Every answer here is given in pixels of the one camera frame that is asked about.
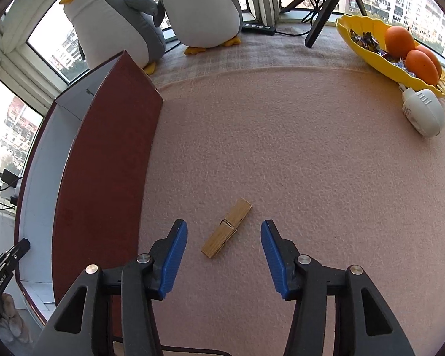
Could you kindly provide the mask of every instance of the plush toy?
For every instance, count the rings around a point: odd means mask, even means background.
[[[241,43],[237,37],[242,28],[238,0],[159,0],[156,26],[163,21],[165,11],[174,34],[188,46],[187,55]]]
[[[126,50],[147,74],[165,54],[165,38],[153,24],[153,0],[61,0],[89,69]]]

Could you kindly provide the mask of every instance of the penguin flipper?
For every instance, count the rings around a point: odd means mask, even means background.
[[[153,16],[154,26],[158,28],[160,25],[162,25],[164,18],[165,18],[165,6],[163,5],[163,0],[158,0],[157,14]]]
[[[153,0],[124,0],[127,6],[139,12],[156,16],[158,12],[157,3]]]
[[[82,61],[85,61],[86,55],[84,54],[84,51],[82,50],[82,47],[81,47],[81,43],[79,41],[77,42],[77,47],[79,48],[79,54],[81,55]]]

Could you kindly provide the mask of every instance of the white plug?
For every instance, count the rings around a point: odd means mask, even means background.
[[[404,100],[402,111],[409,122],[423,136],[437,136],[445,125],[445,113],[435,94],[429,89],[415,92],[403,84],[399,88]]]

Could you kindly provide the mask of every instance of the metal screw cap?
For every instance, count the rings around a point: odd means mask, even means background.
[[[363,273],[363,269],[359,265],[351,265],[349,270],[351,271],[352,274],[355,274],[356,276],[359,276],[360,274]]]
[[[311,262],[311,258],[310,258],[310,256],[307,256],[306,254],[300,254],[297,257],[297,261],[298,261],[298,263],[300,263],[302,265],[308,265]]]
[[[140,255],[136,258],[136,261],[137,261],[138,263],[149,263],[151,259],[152,259],[152,257],[150,256],[150,254],[143,253],[143,254],[140,254]]]
[[[99,270],[99,266],[97,266],[95,264],[87,265],[87,267],[86,267],[87,274],[94,274],[98,270]]]

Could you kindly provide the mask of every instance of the penguin foot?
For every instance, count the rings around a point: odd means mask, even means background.
[[[147,75],[152,75],[152,73],[155,72],[156,67],[157,67],[157,62],[154,61],[153,63],[147,64],[145,67],[142,68],[142,70]]]
[[[206,51],[206,48],[188,47],[185,49],[185,55],[196,55],[197,53]]]
[[[222,43],[225,47],[230,47],[231,45],[239,45],[241,43],[241,39],[237,36],[234,36],[231,40],[225,41]]]

